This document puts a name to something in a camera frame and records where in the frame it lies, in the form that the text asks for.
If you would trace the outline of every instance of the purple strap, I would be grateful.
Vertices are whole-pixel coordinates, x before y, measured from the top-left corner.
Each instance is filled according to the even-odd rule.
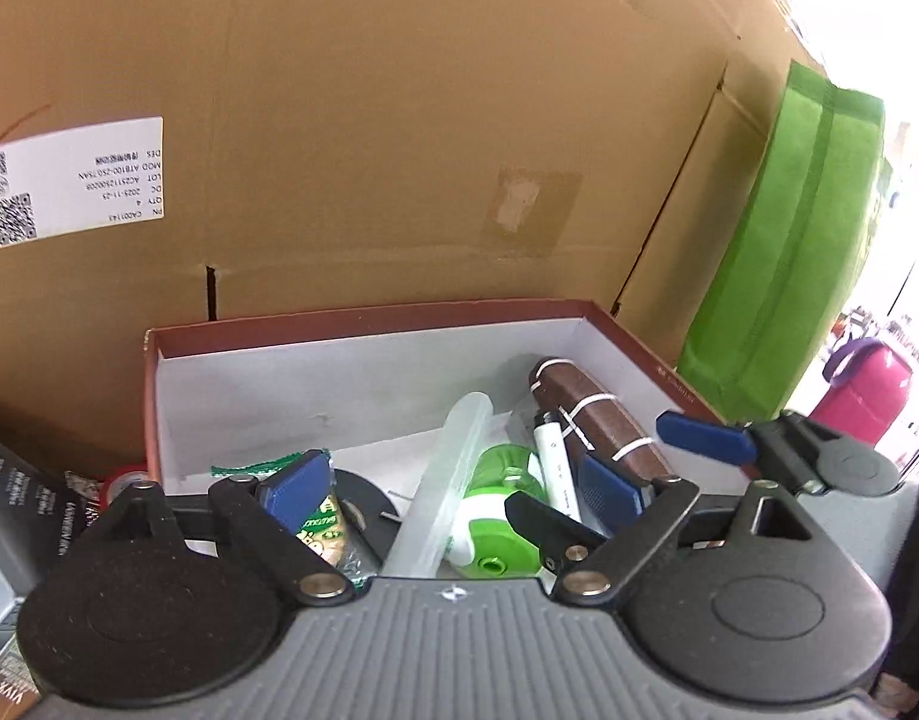
[[[880,341],[879,338],[853,338],[852,341],[843,343],[839,349],[829,356],[829,360],[826,361],[826,367],[822,370],[822,377],[829,382],[830,386],[844,385],[859,370],[859,360],[880,346],[885,346],[885,343]],[[855,357],[849,361],[842,373],[837,376],[837,368],[851,354],[855,355]]]

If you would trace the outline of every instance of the green non-woven bag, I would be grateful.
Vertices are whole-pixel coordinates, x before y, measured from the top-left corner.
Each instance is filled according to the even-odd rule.
[[[883,101],[797,63],[679,373],[729,421],[771,419],[849,297],[874,218]]]

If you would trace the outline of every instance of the cardboard wall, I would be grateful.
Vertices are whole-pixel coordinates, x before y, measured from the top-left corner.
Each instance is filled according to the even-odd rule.
[[[0,0],[0,132],[163,116],[165,217],[0,250],[0,437],[141,458],[147,328],[476,296],[609,306],[746,0]]]
[[[666,362],[679,357],[746,208],[792,60],[821,71],[782,4],[753,0],[720,89],[619,294],[619,321]]]

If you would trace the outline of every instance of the pink water bottle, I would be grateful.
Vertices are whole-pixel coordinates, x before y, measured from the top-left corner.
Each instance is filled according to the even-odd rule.
[[[840,346],[822,375],[829,389],[810,418],[870,446],[879,442],[909,400],[912,370],[880,338],[856,338]]]

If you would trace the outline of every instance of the white paper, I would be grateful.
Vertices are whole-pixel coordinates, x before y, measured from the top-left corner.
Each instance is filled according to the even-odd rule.
[[[163,208],[161,117],[0,146],[0,248],[163,218]]]

